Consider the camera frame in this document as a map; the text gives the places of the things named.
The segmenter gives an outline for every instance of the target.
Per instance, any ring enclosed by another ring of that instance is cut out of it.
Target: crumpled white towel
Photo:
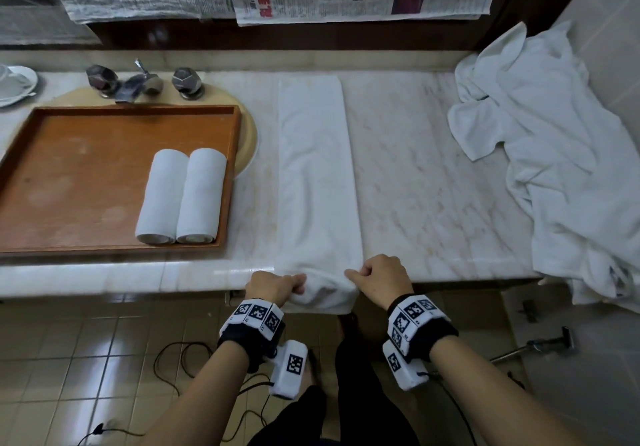
[[[278,96],[277,274],[307,274],[287,311],[345,314],[358,296],[345,269],[363,263],[353,162],[336,76],[286,78]]]
[[[640,313],[640,157],[589,89],[569,27],[527,38],[519,23],[460,61],[449,127],[474,161],[504,142],[507,187],[534,220],[535,271],[566,279],[574,304]]]

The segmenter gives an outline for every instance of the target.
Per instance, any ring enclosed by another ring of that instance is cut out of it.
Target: orange tray
[[[240,134],[235,105],[40,107],[0,163],[0,254],[144,253],[219,248]],[[227,157],[211,244],[148,246],[135,237],[154,154],[212,147]]]

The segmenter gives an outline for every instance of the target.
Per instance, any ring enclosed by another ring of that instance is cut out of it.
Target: white marble counter
[[[451,136],[446,115],[457,102],[453,75],[335,73],[347,108],[365,256],[399,256],[414,282],[534,276],[532,222],[506,191],[504,152],[497,150],[471,163]],[[86,84],[82,73],[41,75],[44,89],[35,100],[0,109],[2,152],[34,104]],[[259,132],[258,153],[234,183],[222,252],[198,253],[196,260],[185,254],[153,262],[122,256],[4,260],[0,296],[237,289],[253,271],[272,270],[278,206],[277,93],[278,80],[286,75],[203,75],[204,81],[246,105]]]

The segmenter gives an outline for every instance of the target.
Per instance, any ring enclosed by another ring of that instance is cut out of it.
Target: person's right hand
[[[397,257],[379,254],[367,260],[360,272],[347,269],[344,275],[385,311],[397,297],[413,293],[411,280]]]

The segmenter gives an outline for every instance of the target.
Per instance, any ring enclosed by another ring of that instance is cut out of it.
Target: white towel
[[[589,89],[569,27],[527,38],[519,23],[460,61],[449,127],[472,160],[504,142],[507,187],[534,219],[534,270],[565,278],[575,304],[640,313],[640,157]]]
[[[203,147],[191,153],[176,232],[181,244],[209,244],[218,235],[226,169],[220,151]]]
[[[136,238],[144,244],[172,244],[189,158],[174,149],[156,152],[151,163]]]
[[[283,79],[277,274],[305,272],[289,311],[343,314],[358,290],[345,269],[363,264],[349,132],[336,76]]]

